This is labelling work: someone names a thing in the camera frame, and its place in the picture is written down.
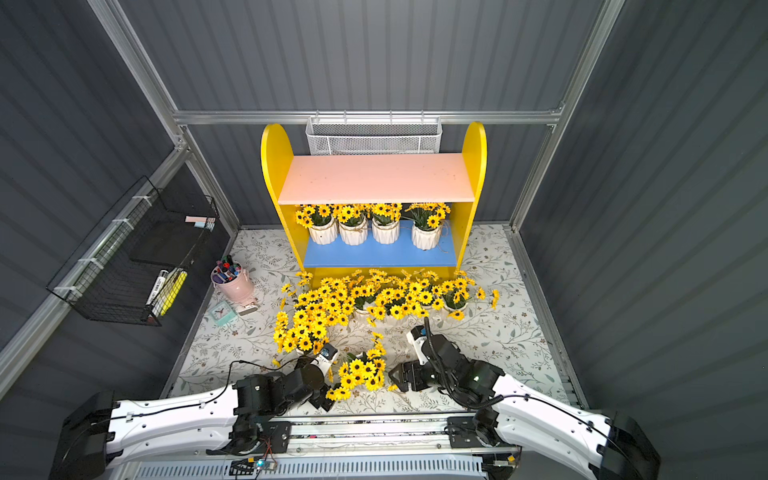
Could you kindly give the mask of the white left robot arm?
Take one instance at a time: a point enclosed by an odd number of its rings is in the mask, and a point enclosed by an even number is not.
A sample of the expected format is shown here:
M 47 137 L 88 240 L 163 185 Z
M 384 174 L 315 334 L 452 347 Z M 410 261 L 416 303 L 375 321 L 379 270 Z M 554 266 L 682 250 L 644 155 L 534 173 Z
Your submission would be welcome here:
M 95 479 L 109 467 L 142 457 L 191 450 L 282 453 L 290 432 L 282 415 L 308 400 L 327 406 L 325 376 L 334 360 L 322 351 L 297 358 L 289 373 L 252 374 L 182 397 L 134 401 L 99 392 L 64 419 L 49 476 Z

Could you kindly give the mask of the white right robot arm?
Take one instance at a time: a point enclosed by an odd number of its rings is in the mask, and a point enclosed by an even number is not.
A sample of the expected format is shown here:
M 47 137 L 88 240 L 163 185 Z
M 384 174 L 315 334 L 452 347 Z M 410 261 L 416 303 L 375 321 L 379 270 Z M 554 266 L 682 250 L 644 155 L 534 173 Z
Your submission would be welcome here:
M 587 479 L 655 479 L 661 457 L 638 422 L 615 410 L 589 411 L 525 386 L 496 365 L 466 357 L 442 334 L 407 334 L 416 359 L 388 375 L 403 392 L 431 387 L 474 413 L 481 444 L 528 448 Z

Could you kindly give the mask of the sunflower pot back row right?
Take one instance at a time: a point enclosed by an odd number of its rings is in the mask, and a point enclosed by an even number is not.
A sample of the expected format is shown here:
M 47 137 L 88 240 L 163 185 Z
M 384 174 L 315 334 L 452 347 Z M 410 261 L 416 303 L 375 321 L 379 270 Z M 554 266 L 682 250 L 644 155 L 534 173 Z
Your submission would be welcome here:
M 372 233 L 376 242 L 394 244 L 400 234 L 402 205 L 400 203 L 377 203 L 370 208 Z

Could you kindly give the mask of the sunflower pot row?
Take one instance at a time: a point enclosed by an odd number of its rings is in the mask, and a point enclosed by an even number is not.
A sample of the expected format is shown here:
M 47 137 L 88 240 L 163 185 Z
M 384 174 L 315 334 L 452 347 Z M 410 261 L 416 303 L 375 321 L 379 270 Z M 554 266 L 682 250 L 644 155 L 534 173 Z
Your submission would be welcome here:
M 400 203 L 377 203 L 370 208 L 372 233 L 376 242 L 394 244 L 400 234 L 402 205 Z
M 338 237 L 338 225 L 331 205 L 300 204 L 296 207 L 295 220 L 308 230 L 315 244 L 329 245 Z
M 367 208 L 363 204 L 341 204 L 334 207 L 342 241 L 349 246 L 362 245 L 368 236 Z

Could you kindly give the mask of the sunflower pot back row middle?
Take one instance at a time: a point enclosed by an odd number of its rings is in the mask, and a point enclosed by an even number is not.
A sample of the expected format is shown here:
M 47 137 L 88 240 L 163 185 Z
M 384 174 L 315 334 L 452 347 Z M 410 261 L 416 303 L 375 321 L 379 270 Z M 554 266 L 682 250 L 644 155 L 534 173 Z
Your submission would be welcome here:
M 334 207 L 342 241 L 349 246 L 362 245 L 368 236 L 367 208 L 363 204 L 341 204 Z

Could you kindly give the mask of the sunflower pot back row left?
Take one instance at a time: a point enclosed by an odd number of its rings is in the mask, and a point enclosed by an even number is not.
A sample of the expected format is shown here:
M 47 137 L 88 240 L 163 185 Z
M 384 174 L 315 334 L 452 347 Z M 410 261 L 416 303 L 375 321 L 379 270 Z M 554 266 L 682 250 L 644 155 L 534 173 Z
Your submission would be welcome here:
M 300 204 L 296 207 L 295 220 L 308 230 L 315 244 L 329 245 L 338 237 L 338 225 L 331 205 Z

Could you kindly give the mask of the mint green alarm clock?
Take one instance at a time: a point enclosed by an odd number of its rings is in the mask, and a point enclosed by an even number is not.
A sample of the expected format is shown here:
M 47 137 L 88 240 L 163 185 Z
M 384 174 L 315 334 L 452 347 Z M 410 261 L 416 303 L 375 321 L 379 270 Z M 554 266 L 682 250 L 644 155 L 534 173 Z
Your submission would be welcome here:
M 236 310 L 227 301 L 221 301 L 207 310 L 207 316 L 217 327 L 227 325 L 238 317 Z

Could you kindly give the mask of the pink metal marker bucket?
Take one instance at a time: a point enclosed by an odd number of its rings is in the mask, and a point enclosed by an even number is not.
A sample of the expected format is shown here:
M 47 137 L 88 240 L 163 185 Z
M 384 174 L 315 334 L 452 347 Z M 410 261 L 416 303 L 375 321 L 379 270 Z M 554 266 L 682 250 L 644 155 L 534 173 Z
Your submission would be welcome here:
M 213 286 L 232 303 L 245 306 L 256 300 L 248 270 L 227 255 L 216 262 L 210 274 Z

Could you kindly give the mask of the yellow wooden shelf unit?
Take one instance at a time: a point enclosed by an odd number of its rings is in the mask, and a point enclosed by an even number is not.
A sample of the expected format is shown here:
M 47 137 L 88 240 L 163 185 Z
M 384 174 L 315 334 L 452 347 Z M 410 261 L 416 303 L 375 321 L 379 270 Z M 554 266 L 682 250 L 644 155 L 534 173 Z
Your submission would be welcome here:
M 437 154 L 301 156 L 294 153 L 285 129 L 267 126 L 261 140 L 261 164 L 268 193 L 300 270 L 324 277 L 350 275 L 356 269 L 388 273 L 433 270 L 442 278 L 461 268 L 479 206 L 487 167 L 487 138 L 482 124 L 469 125 L 461 152 Z M 373 238 L 358 246 L 336 239 L 312 241 L 295 220 L 300 204 L 374 204 L 443 202 L 451 211 L 438 245 L 417 248 L 412 224 L 401 223 L 392 244 Z

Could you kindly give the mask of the yellow book in basket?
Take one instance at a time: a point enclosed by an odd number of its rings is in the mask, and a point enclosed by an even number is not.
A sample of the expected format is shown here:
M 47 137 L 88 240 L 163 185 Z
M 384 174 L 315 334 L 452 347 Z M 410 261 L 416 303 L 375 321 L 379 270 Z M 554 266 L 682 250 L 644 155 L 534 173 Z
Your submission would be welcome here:
M 159 287 L 151 297 L 151 313 L 156 318 L 164 316 L 170 310 L 187 276 L 187 271 L 182 268 L 170 272 L 161 271 Z

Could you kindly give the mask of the white marker in basket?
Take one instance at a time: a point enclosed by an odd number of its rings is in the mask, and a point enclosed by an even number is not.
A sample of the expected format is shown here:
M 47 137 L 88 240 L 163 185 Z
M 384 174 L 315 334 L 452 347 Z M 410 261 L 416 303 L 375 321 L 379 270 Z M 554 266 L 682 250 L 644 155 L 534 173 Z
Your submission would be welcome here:
M 153 302 L 155 301 L 156 297 L 159 295 L 159 293 L 160 293 L 164 283 L 166 282 L 168 275 L 169 275 L 169 271 L 168 270 L 161 270 L 158 273 L 158 275 L 157 275 L 157 277 L 156 277 L 156 279 L 154 281 L 154 284 L 152 286 L 152 289 L 150 291 L 149 297 L 147 299 L 147 302 L 146 302 L 147 305 L 152 305 L 153 304 Z

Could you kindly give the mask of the pink and blue sticky notes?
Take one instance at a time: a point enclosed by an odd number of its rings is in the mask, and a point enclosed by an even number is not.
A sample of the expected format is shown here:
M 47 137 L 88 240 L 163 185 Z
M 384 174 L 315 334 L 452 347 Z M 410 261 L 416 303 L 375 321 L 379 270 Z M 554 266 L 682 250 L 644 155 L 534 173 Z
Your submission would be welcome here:
M 185 222 L 192 224 L 195 228 L 212 231 L 215 228 L 215 217 L 186 216 Z

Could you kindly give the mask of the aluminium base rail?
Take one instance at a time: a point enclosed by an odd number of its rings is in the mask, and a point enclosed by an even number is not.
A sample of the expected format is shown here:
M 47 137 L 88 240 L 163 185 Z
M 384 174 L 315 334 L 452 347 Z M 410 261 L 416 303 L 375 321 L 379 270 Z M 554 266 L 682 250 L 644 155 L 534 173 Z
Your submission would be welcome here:
M 510 444 L 496 447 L 481 444 L 472 434 L 473 417 L 474 414 L 458 412 L 362 417 L 282 417 L 290 426 L 287 448 L 282 453 L 308 454 L 334 449 L 368 453 L 398 450 L 407 454 L 425 453 L 439 448 L 530 450 Z

